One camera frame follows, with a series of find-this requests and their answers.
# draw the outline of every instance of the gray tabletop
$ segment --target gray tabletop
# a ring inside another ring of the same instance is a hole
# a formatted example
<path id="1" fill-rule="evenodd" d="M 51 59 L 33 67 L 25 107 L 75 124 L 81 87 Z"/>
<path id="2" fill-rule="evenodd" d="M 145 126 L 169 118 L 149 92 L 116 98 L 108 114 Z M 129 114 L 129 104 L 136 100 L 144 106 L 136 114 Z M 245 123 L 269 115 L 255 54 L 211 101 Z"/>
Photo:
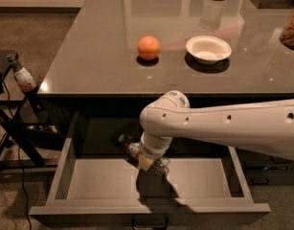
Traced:
<path id="1" fill-rule="evenodd" d="M 258 10 L 249 0 L 86 0 L 41 85 L 42 98 L 294 94 L 294 51 L 280 42 L 292 10 Z M 212 66 L 187 53 L 196 35 L 227 41 Z M 156 64 L 137 61 L 137 43 L 156 36 Z"/>

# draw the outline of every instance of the white bowl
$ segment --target white bowl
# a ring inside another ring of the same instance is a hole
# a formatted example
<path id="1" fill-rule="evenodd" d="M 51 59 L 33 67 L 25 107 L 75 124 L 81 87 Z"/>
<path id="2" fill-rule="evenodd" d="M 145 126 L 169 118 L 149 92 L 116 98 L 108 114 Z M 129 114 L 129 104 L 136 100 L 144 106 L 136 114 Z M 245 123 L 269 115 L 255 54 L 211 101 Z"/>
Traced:
<path id="1" fill-rule="evenodd" d="M 215 64 L 232 54 L 230 45 L 217 37 L 200 35 L 186 43 L 187 51 L 202 64 Z"/>

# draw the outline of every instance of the glass jar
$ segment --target glass jar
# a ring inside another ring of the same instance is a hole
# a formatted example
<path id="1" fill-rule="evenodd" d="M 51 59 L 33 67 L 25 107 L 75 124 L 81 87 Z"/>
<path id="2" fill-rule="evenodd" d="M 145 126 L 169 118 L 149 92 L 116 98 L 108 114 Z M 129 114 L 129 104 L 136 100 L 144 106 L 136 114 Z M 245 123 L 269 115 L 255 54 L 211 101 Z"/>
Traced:
<path id="1" fill-rule="evenodd" d="M 280 40 L 286 47 L 294 50 L 294 10 L 291 19 L 283 28 Z"/>

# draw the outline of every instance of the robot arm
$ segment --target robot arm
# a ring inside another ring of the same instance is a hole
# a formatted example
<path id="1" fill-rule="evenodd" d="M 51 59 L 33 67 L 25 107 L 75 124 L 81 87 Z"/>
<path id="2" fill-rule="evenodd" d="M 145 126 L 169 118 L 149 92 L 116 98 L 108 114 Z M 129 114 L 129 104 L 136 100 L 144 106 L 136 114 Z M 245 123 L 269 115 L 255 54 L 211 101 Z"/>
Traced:
<path id="1" fill-rule="evenodd" d="M 294 100 L 190 108 L 170 91 L 140 115 L 142 150 L 157 159 L 172 137 L 185 137 L 294 160 Z"/>

